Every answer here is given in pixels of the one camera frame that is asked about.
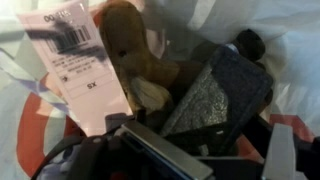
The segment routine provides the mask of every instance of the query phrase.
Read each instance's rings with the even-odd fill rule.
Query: price tag
[[[55,77],[87,135],[105,133],[105,115],[132,117],[114,68],[90,14],[80,0],[19,15],[37,53]]]

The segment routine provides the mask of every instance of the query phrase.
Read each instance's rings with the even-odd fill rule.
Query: stuffed animal
[[[193,61],[160,60],[149,50],[142,17],[123,0],[107,2],[100,35],[134,112],[147,114],[173,107],[173,94],[183,94],[203,65]]]

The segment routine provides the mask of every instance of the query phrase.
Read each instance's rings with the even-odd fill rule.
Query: plastic bag
[[[188,59],[193,48],[204,40],[226,43],[241,30],[253,29],[267,46],[267,52],[260,61],[275,79],[273,102],[263,117],[270,123],[282,122],[293,126],[294,132],[308,141],[320,135],[320,61],[317,59],[320,57],[317,49],[320,42],[319,1],[130,1],[143,14],[149,47],[157,57]],[[45,76],[46,69],[39,63],[41,61],[30,41],[24,33],[16,31],[21,26],[15,17],[15,10],[31,10],[57,2],[62,0],[4,0],[0,6],[0,48],[7,53],[1,54],[0,61],[13,57],[24,70],[52,87],[52,90],[55,86],[50,75]],[[101,2],[89,1],[93,17],[98,14]],[[22,57],[30,57],[32,60],[21,61],[24,59]],[[27,179],[43,154],[63,135],[70,133],[70,128],[67,130],[61,127],[72,127],[74,124],[65,121],[64,113],[43,102],[38,96],[29,95],[30,91],[5,73],[0,73],[0,80],[0,163],[10,162],[5,166],[0,164],[0,179]],[[28,121],[21,121],[25,117],[28,117]],[[41,123],[23,126],[33,121]],[[243,137],[239,142],[250,147]],[[31,148],[24,152],[22,147]],[[258,156],[252,148],[240,149],[240,154],[252,155],[255,159]]]

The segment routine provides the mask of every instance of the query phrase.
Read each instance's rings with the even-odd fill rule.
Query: white plastic bag
[[[36,9],[47,2],[62,0],[20,1],[4,0],[0,6],[0,48],[16,58],[18,64],[38,80],[46,70],[24,34],[4,37],[5,32],[20,28],[15,18],[17,9]],[[291,124],[294,132],[311,141],[320,135],[320,1],[299,0],[130,0],[143,13],[148,30],[150,48],[158,56],[169,59],[187,59],[193,47],[203,39],[226,43],[244,29],[251,28],[265,41],[267,52],[261,59],[275,84],[271,106],[264,117],[269,122]],[[89,1],[95,5],[102,0]],[[164,45],[169,44],[166,54]],[[19,62],[29,57],[30,62]],[[0,179],[24,179],[32,170],[21,168],[14,146],[17,144],[18,126],[29,91],[0,73]],[[55,110],[54,122],[64,125],[65,116]],[[48,114],[39,110],[39,114]],[[13,162],[2,166],[2,162]]]

